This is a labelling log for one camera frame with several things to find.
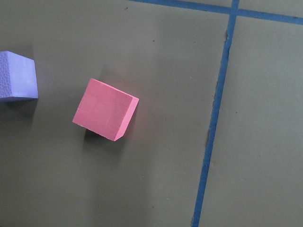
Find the pink foam block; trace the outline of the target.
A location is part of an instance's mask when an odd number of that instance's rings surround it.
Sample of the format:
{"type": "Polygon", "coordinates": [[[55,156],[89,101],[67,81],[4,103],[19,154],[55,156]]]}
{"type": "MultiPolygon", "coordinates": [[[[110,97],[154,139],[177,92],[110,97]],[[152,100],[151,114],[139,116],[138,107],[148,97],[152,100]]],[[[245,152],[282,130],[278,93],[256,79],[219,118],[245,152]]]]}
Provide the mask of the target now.
{"type": "Polygon", "coordinates": [[[138,103],[138,98],[90,79],[72,122],[116,141],[125,134],[138,103]]]}

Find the purple foam block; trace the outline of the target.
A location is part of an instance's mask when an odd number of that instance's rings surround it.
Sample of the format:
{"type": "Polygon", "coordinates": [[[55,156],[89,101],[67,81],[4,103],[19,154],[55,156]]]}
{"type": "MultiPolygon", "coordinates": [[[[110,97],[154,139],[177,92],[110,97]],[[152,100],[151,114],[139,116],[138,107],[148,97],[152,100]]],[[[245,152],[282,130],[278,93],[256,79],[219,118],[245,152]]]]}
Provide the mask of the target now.
{"type": "Polygon", "coordinates": [[[33,59],[10,51],[0,52],[0,101],[2,103],[38,99],[33,59]]]}

